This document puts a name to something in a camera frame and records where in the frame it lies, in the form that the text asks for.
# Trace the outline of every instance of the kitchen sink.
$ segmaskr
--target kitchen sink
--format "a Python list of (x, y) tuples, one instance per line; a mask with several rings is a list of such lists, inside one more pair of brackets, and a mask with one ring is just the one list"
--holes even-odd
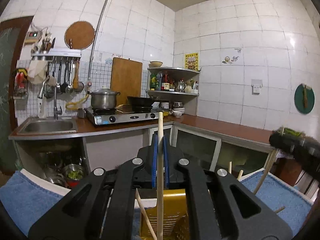
[(53, 117), (40, 119), (30, 117), (23, 124), (18, 134), (53, 134), (53, 133), (73, 133), (77, 131), (76, 120), (71, 117)]

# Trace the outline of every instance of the brown wooden door frame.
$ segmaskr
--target brown wooden door frame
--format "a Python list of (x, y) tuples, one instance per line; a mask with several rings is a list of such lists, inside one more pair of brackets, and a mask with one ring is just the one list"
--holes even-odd
[[(20, 58), (20, 53), (23, 47), (24, 39), (28, 32), (29, 26), (32, 22), (33, 16), (20, 17), (15, 19), (10, 19), (0, 23), (0, 33), (8, 28), (20, 28), (20, 32), (17, 38), (16, 46), (12, 55), (12, 61), (10, 66), (10, 73), (12, 73), (17, 66), (17, 61)], [(13, 89), (14, 89), (14, 77), (10, 74), (9, 79), (9, 116), (10, 116), (10, 127), (13, 131), (17, 128), (18, 123), (14, 110), (14, 99), (13, 99)]]

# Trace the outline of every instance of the green round cutting board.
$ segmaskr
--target green round cutting board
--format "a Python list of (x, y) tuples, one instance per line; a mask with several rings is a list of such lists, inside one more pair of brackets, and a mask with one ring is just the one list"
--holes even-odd
[(315, 94), (313, 92), (313, 89), (307, 88), (307, 107), (305, 108), (303, 106), (303, 85), (298, 85), (296, 92), (294, 93), (294, 104), (297, 108), (297, 110), (302, 114), (309, 114), (311, 110), (313, 109), (313, 106), (315, 105)]

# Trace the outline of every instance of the metal kettle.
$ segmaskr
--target metal kettle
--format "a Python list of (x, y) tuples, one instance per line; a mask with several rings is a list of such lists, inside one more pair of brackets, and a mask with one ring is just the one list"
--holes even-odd
[(176, 88), (175, 88), (176, 92), (183, 92), (184, 93), (185, 88), (186, 88), (186, 83), (183, 81), (183, 79), (176, 82)]

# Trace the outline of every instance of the pot lid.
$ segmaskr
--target pot lid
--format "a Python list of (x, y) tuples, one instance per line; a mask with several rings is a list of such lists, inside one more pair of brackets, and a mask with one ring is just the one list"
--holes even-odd
[(118, 92), (112, 91), (107, 86), (102, 86), (102, 88), (91, 92), (92, 95), (116, 95)]

